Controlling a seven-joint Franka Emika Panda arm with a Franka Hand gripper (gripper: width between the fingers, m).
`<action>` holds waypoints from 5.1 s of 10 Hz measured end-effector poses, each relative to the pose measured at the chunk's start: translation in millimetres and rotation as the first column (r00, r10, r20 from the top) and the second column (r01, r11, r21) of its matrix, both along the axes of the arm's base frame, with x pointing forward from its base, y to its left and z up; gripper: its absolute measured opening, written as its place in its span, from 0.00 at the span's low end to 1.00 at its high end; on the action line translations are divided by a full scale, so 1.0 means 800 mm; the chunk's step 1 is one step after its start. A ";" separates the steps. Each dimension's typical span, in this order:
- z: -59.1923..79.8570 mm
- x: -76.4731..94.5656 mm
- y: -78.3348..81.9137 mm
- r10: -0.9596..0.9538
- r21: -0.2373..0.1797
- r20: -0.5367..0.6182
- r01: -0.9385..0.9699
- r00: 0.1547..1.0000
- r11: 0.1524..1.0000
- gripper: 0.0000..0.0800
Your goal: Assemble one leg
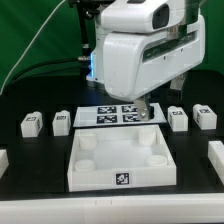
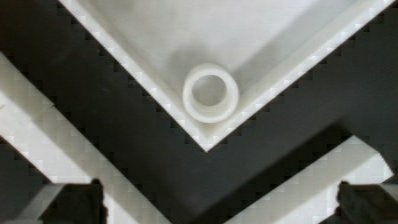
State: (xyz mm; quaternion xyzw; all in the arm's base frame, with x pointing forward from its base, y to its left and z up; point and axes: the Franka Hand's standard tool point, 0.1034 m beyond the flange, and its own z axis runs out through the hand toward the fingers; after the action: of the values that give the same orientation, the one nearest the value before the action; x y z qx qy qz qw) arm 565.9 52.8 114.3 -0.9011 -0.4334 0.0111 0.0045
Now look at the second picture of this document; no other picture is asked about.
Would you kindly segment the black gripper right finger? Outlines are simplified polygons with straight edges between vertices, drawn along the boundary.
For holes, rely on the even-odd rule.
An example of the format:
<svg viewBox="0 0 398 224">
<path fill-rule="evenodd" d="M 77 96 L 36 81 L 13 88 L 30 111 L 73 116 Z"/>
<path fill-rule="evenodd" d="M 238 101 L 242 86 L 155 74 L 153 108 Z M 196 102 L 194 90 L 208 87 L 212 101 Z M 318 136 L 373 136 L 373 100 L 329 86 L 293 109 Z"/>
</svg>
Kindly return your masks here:
<svg viewBox="0 0 398 224">
<path fill-rule="evenodd" d="M 398 184 L 338 187 L 338 208 L 320 224 L 398 224 Z"/>
</svg>

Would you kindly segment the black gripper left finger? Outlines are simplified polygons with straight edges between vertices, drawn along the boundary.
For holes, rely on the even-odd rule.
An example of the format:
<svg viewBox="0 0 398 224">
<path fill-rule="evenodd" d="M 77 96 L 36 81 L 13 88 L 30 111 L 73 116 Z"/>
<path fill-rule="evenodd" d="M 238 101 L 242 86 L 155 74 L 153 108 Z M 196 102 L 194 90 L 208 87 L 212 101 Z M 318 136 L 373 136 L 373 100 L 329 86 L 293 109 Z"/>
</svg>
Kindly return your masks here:
<svg viewBox="0 0 398 224">
<path fill-rule="evenodd" d="M 41 189 L 13 224 L 107 224 L 103 185 L 50 184 Z"/>
</svg>

